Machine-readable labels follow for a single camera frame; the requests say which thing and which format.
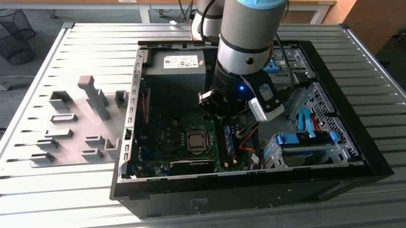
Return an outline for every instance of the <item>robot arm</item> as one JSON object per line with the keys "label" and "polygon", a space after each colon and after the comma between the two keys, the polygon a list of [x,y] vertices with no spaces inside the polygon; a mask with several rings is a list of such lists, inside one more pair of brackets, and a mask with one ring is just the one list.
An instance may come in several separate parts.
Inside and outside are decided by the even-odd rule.
{"label": "robot arm", "polygon": [[263,67],[286,4],[287,0],[225,0],[212,90],[200,95],[200,104],[219,105],[215,112],[221,115],[236,115],[247,101],[258,121],[283,112]]}

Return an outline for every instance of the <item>wire mesh trash bin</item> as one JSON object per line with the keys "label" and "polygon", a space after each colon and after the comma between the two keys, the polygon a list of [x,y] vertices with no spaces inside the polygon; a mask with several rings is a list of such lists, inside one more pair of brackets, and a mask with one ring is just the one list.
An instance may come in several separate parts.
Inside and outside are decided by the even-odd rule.
{"label": "wire mesh trash bin", "polygon": [[0,9],[0,23],[16,24],[25,39],[36,34],[21,9]]}
{"label": "wire mesh trash bin", "polygon": [[10,22],[0,23],[0,56],[13,65],[28,63],[35,56],[17,25]]}

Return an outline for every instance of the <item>ribbed metal surface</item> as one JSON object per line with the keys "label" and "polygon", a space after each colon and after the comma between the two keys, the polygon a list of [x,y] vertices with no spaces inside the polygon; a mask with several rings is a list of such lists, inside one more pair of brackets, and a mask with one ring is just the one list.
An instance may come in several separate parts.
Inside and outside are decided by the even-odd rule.
{"label": "ribbed metal surface", "polygon": [[37,137],[20,130],[47,112],[47,95],[72,75],[93,75],[104,93],[128,90],[139,40],[189,39],[188,27],[141,24],[76,24],[63,29],[39,76],[1,140],[0,224],[48,227],[404,227],[406,105],[403,91],[363,47],[339,26],[283,25],[283,39],[311,40],[395,175],[334,199],[271,209],[140,221],[109,201],[113,164],[32,169],[29,148],[10,145]]}

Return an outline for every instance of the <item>blue plastic tab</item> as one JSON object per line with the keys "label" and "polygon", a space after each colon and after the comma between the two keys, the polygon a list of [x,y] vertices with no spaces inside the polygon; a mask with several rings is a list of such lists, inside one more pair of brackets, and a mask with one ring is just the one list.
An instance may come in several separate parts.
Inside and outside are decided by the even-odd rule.
{"label": "blue plastic tab", "polygon": [[280,134],[283,139],[283,144],[299,144],[299,138],[295,133]]}
{"label": "blue plastic tab", "polygon": [[238,0],[242,5],[252,9],[267,10],[286,4],[287,0]]}
{"label": "blue plastic tab", "polygon": [[310,138],[314,138],[316,135],[312,131],[311,120],[310,120],[310,111],[307,108],[300,108],[300,111],[299,111],[299,131],[304,131],[303,116],[304,116],[304,121],[306,121],[306,131],[310,134]]}
{"label": "blue plastic tab", "polygon": [[283,144],[283,139],[282,139],[280,135],[276,135],[276,141],[278,141],[278,145]]}
{"label": "blue plastic tab", "polygon": [[336,133],[334,131],[330,132],[330,137],[331,137],[334,142],[338,141],[338,136],[336,136]]}
{"label": "blue plastic tab", "polygon": [[279,66],[276,66],[274,59],[271,58],[271,61],[268,62],[268,65],[264,67],[264,71],[268,73],[279,72]]}

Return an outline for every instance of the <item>motherboard chip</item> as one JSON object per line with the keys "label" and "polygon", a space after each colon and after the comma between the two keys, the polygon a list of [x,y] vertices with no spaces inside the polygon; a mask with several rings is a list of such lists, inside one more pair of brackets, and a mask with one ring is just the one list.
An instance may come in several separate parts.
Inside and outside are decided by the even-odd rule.
{"label": "motherboard chip", "polygon": [[191,137],[189,137],[189,147],[191,148],[201,148],[203,144],[204,144],[203,135],[201,134],[191,135]]}
{"label": "motherboard chip", "polygon": [[204,129],[187,130],[187,146],[188,152],[195,155],[201,154],[207,150],[207,133]]}

